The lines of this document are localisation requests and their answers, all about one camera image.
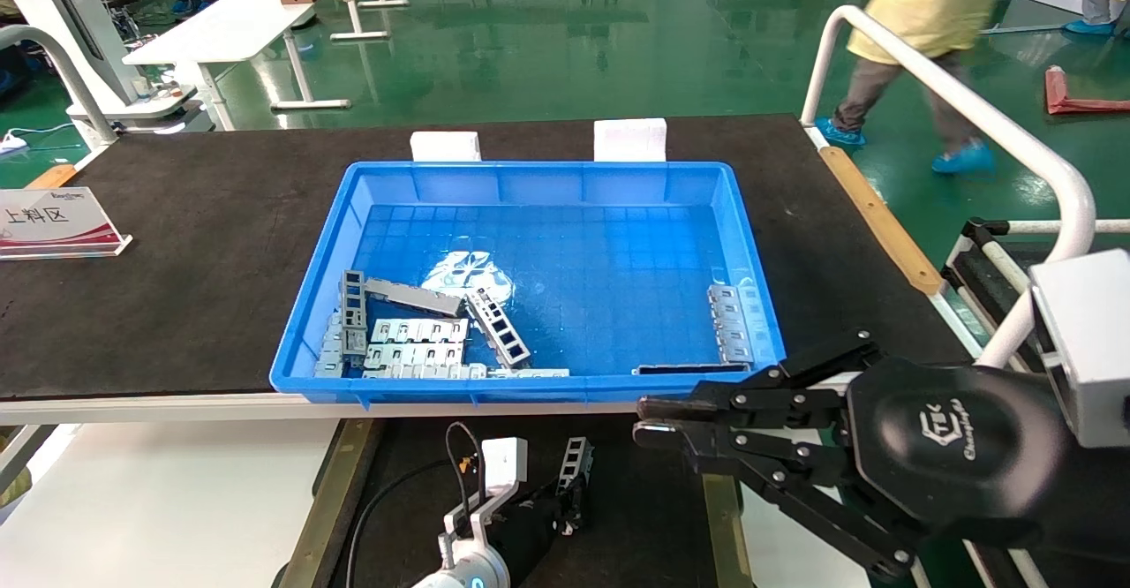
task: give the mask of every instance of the white metal rail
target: white metal rail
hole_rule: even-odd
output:
[[[1061,158],[1054,150],[1036,140],[1031,133],[1012,122],[1000,110],[990,105],[962,85],[953,76],[946,74],[929,58],[920,54],[879,21],[863,14],[855,6],[840,6],[824,25],[820,37],[820,49],[816,53],[816,64],[812,67],[812,78],[808,84],[805,97],[805,109],[800,122],[808,128],[816,120],[816,107],[824,90],[824,80],[828,74],[828,63],[835,49],[836,33],[840,25],[847,21],[861,34],[876,42],[879,47],[890,54],[906,71],[932,89],[941,100],[948,102],[962,115],[968,118],[985,137],[992,138],[1006,152],[1012,154],[1020,164],[1048,182],[1059,202],[1061,230],[1055,245],[1052,247],[1048,261],[1077,257],[1090,249],[1095,234],[1095,198],[1090,187],[1083,175],[1069,162]],[[1001,321],[997,332],[989,339],[977,358],[979,365],[1001,368],[1020,346],[1032,331],[1032,300],[1025,291],[1016,305]]]
[[[103,115],[102,110],[98,109],[98,104],[94,102],[94,95],[90,94],[88,86],[82,83],[82,78],[79,76],[73,62],[67,55],[62,45],[55,41],[55,37],[37,27],[28,25],[12,25],[0,29],[0,49],[15,45],[20,41],[36,42],[47,52],[52,62],[55,63],[55,69],[59,70],[59,76],[63,78],[63,81],[68,85],[68,89],[75,95],[75,102],[86,113],[86,116],[90,119],[90,126],[93,126],[94,131],[98,135],[102,145],[110,145],[116,140],[118,136],[114,133],[113,128],[110,127],[110,122],[106,121],[106,116]]]

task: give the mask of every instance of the green epoxy floor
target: green epoxy floor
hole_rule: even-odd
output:
[[[866,0],[410,1],[405,9],[362,11],[366,29],[392,32],[391,41],[374,42],[330,42],[330,33],[349,28],[347,11],[319,1],[321,23],[297,33],[307,76],[316,97],[351,98],[353,109],[272,114],[271,100],[297,97],[276,42],[220,80],[237,128],[799,114],[828,14]],[[1012,6],[1009,24],[1067,20],[1041,6],[1029,10]],[[853,62],[836,53],[823,112],[845,92]],[[970,53],[968,64],[979,93],[1083,171],[1101,216],[1130,216],[1120,149],[1130,116],[1053,119],[1043,101],[1050,64],[1068,71],[1074,96],[1130,98],[1130,41],[1068,40],[1059,32],[992,36]],[[46,115],[62,111],[40,113],[38,124],[47,126],[54,120]],[[6,107],[0,119],[33,122],[12,115]],[[993,179],[932,174],[940,144],[910,77],[892,86],[867,135],[870,144],[852,152],[853,159],[933,261],[970,216],[1057,214],[1050,189],[1005,154]],[[0,185],[24,184],[35,172],[31,163],[0,159]]]

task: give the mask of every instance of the white desk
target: white desk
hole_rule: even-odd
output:
[[[376,1],[347,1],[349,8],[349,20],[353,23],[353,32],[331,34],[333,41],[359,41],[365,38],[388,38],[389,32],[365,32],[360,27],[360,15],[357,8],[391,8],[392,6],[407,6],[408,0],[376,0]]]
[[[84,425],[0,525],[0,585],[270,586],[337,424]]]
[[[215,63],[237,63],[251,60],[280,35],[286,41],[294,77],[302,101],[271,104],[273,110],[345,109],[346,100],[315,101],[310,93],[306,72],[298,59],[290,26],[304,16],[313,3],[284,6],[279,0],[219,0],[189,20],[162,34],[147,45],[128,54],[122,62],[130,66],[184,64],[198,67],[220,126],[231,131],[231,114],[210,71]]]

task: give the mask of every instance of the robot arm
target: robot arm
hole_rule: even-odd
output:
[[[857,370],[843,397],[812,387]],[[851,336],[739,383],[644,397],[637,412],[638,444],[734,476],[883,579],[906,574],[937,535],[1130,556],[1130,457],[1080,447],[1037,375],[915,365]],[[831,430],[835,444],[757,429]],[[845,502],[816,486],[838,487]]]
[[[571,438],[557,479],[518,494],[527,478],[527,442],[519,438],[483,441],[487,499],[470,501],[444,516],[440,571],[414,588],[510,588],[520,586],[549,551],[556,535],[573,535],[584,517],[584,491],[592,447]]]

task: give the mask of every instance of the white foam block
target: white foam block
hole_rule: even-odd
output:
[[[662,118],[598,120],[592,126],[594,162],[667,162]]]
[[[415,162],[481,162],[475,131],[417,131],[412,133]]]

